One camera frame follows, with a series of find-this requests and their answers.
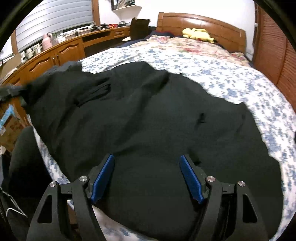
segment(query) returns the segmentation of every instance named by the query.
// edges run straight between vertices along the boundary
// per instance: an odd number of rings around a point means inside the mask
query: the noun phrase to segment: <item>metal screw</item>
[[[239,181],[238,184],[241,186],[241,187],[244,187],[246,184],[244,181]]]
[[[53,188],[53,187],[56,186],[56,184],[57,184],[57,182],[56,182],[56,181],[53,181],[53,182],[51,182],[49,185]]]
[[[81,176],[79,178],[79,181],[81,181],[81,182],[85,182],[86,180],[87,180],[87,176]]]
[[[213,182],[213,181],[216,180],[216,178],[214,178],[213,176],[208,176],[208,177],[207,177],[207,180],[208,180],[209,182]]]

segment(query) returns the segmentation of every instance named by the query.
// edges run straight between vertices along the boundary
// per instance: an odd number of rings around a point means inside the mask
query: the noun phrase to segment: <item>blue plastic object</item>
[[[110,155],[93,185],[91,202],[95,204],[103,197],[104,191],[114,169],[114,156]]]
[[[180,168],[193,199],[197,200],[198,203],[201,204],[204,201],[202,186],[184,155],[181,156]]]

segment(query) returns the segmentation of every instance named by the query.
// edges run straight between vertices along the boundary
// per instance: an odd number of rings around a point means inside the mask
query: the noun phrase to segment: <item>window blind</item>
[[[44,0],[16,28],[17,48],[23,51],[43,34],[91,23],[91,0]]]

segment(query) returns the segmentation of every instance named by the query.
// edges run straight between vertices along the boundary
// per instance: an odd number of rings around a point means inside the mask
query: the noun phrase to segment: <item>stuffed animal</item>
[[[182,31],[184,38],[197,39],[199,41],[217,43],[218,41],[211,38],[208,32],[203,28],[185,28]]]

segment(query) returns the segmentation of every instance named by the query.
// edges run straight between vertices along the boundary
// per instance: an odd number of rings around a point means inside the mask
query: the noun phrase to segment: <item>pink thermos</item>
[[[52,34],[44,34],[42,40],[42,49],[43,51],[52,47]]]

